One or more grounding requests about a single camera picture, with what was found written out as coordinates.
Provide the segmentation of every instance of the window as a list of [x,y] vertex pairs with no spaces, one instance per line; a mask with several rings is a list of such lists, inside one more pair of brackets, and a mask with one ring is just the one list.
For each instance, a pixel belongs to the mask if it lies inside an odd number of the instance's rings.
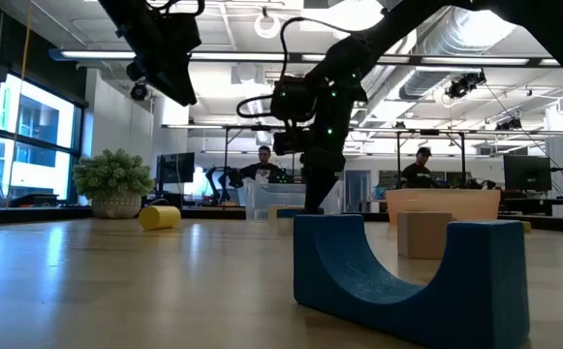
[[8,75],[0,85],[1,197],[55,194],[76,201],[71,164],[79,155],[81,115],[74,104]]
[[18,91],[20,79],[8,75],[0,88],[0,130],[13,133],[18,122],[21,136],[72,147],[77,108],[29,82]]
[[66,152],[25,143],[16,143],[15,149],[13,140],[0,138],[0,195],[8,195],[12,174],[12,198],[27,194],[56,194],[58,200],[66,200],[70,162],[71,155]]

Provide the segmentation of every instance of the white flower pot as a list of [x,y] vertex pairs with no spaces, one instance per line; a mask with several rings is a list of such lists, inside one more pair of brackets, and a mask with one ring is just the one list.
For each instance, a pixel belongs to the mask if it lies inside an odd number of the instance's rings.
[[98,218],[133,218],[141,209],[141,195],[123,194],[94,199],[91,202],[91,209]]

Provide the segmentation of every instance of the metal frame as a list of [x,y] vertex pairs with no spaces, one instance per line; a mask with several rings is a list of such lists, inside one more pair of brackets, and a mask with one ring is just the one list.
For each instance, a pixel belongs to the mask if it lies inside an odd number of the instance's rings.
[[[165,129],[171,129],[171,128],[176,128],[176,129],[188,129],[189,126],[193,127],[193,129],[198,129],[198,126],[202,126],[202,125],[161,125],[162,128]],[[272,130],[285,130],[284,126],[261,126],[261,125],[206,125],[206,126],[210,126],[210,127],[214,127],[214,128],[218,128],[218,129],[224,129],[225,130],[225,149],[224,149],[224,168],[227,169],[228,166],[228,154],[229,154],[229,144],[234,140],[234,138],[232,138],[230,140],[230,130],[240,130],[240,132],[242,132],[243,130],[251,130],[251,131],[272,131]],[[394,133],[395,134],[395,138],[397,139],[397,150],[396,150],[396,156],[397,156],[397,184],[400,185],[400,180],[401,180],[401,156],[402,154],[400,153],[400,149],[401,146],[403,146],[403,144],[401,143],[401,139],[402,139],[402,134],[410,134],[411,137],[412,135],[417,135],[417,134],[421,134],[422,130],[421,129],[363,129],[363,128],[350,128],[350,131],[361,131],[361,132],[379,132],[379,133]],[[525,136],[529,136],[530,139],[532,140],[531,136],[563,136],[563,131],[491,131],[491,130],[455,130],[455,129],[446,129],[446,130],[437,130],[439,134],[443,134],[446,135],[446,138],[438,138],[438,139],[450,139],[452,140],[452,135],[458,135],[459,139],[460,139],[460,144],[456,143],[460,149],[461,149],[461,167],[462,167],[462,180],[463,182],[466,182],[466,140],[467,140],[467,136],[469,135],[489,135],[489,136],[510,136],[510,135],[525,135]],[[425,135],[426,138],[434,138],[435,135],[431,134],[431,135]]]

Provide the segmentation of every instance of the doorway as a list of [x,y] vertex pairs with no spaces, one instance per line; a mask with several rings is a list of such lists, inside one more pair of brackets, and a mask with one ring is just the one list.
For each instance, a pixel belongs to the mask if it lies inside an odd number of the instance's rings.
[[344,208],[346,212],[368,212],[370,171],[346,171],[346,195]]

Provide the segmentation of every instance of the black shirt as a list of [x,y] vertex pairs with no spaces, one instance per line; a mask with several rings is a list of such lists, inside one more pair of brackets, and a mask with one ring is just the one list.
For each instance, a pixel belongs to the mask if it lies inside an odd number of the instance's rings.
[[274,175],[275,173],[280,171],[281,169],[270,163],[265,165],[258,163],[258,164],[249,165],[244,169],[240,170],[240,174],[243,177],[249,177],[251,179],[255,179],[256,175],[261,175],[264,178],[270,178],[270,175]]
[[431,188],[433,186],[432,173],[427,167],[415,163],[401,173],[401,182],[402,184],[407,183],[409,188]]

